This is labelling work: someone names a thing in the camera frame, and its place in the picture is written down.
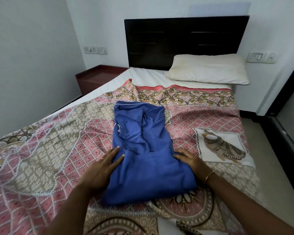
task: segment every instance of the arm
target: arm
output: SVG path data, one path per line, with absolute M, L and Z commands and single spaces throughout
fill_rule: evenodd
M 94 162 L 72 190 L 59 213 L 51 222 L 46 234 L 83 234 L 84 222 L 90 198 L 106 189 L 113 170 L 122 162 L 124 155 L 111 164 L 119 147 L 110 150 L 102 159 Z
M 178 149 L 176 152 L 184 155 L 174 155 L 174 157 L 188 164 L 195 176 L 204 183 L 206 177 L 212 172 L 210 167 L 187 150 Z M 293 227 L 257 204 L 223 177 L 212 173 L 209 175 L 206 184 L 226 204 L 248 234 L 294 235 Z

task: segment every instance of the white bed sheet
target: white bed sheet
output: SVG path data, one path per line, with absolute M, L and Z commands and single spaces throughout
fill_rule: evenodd
M 189 81 L 176 81 L 170 80 L 166 78 L 164 75 L 168 71 L 161 71 L 161 70 L 151 70 L 151 69 L 144 69 L 144 68 L 129 68 L 115 79 L 111 80 L 110 82 L 98 87 L 96 90 L 88 93 L 87 95 L 81 97 L 80 99 L 68 104 L 67 106 L 63 107 L 62 109 L 52 113 L 49 116 L 55 115 L 67 108 L 72 106 L 78 105 L 80 103 L 89 101 L 94 99 L 106 92 L 113 91 L 123 85 L 128 79 L 132 79 L 132 82 L 136 86 L 164 86 L 169 87 L 171 85 L 178 85 L 184 86 L 189 88 L 226 88 L 232 89 L 231 85 L 227 84 L 214 84 L 214 83 L 201 83 L 201 82 L 189 82 Z M 174 235 L 182 235 L 182 233 L 175 225 L 175 220 L 166 220 L 161 217 L 157 218 L 158 220 L 158 230 L 159 235 L 165 234 L 174 234 Z M 218 231 L 200 231 L 203 235 L 226 235 L 226 233 L 221 233 Z
M 106 84 L 98 87 L 96 90 L 88 93 L 87 95 L 79 98 L 78 100 L 68 104 L 67 106 L 61 108 L 60 110 L 52 113 L 51 115 L 55 115 L 67 108 L 78 105 L 80 103 L 89 101 L 94 99 L 106 92 L 113 91 L 119 88 L 122 84 L 124 84 L 128 79 L 132 79 L 132 82 L 136 86 L 164 86 L 169 87 L 171 85 L 184 86 L 189 88 L 227 88 L 232 89 L 231 85 L 228 84 L 214 84 L 214 83 L 202 83 L 202 82 L 190 82 L 190 81 L 176 81 L 170 80 L 165 77 L 165 74 L 168 71 L 161 70 L 152 70 L 145 68 L 129 68 L 125 72 L 121 73 L 115 79 L 107 82 Z

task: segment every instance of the printed bird motif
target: printed bird motif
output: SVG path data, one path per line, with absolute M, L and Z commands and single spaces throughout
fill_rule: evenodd
M 246 156 L 246 152 L 224 141 L 220 136 L 217 136 L 207 130 L 204 130 L 202 135 L 204 136 L 206 147 L 215 153 L 222 161 L 228 159 L 234 163 L 241 164 L 237 160 L 241 160 Z

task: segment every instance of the wooden nightstand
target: wooden nightstand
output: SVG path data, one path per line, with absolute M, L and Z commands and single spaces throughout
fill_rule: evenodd
M 75 75 L 82 95 L 86 95 L 116 78 L 128 68 L 98 65 Z

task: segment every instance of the floor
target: floor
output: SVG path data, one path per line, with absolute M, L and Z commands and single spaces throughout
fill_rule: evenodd
M 242 118 L 269 210 L 294 227 L 294 190 L 259 123 Z

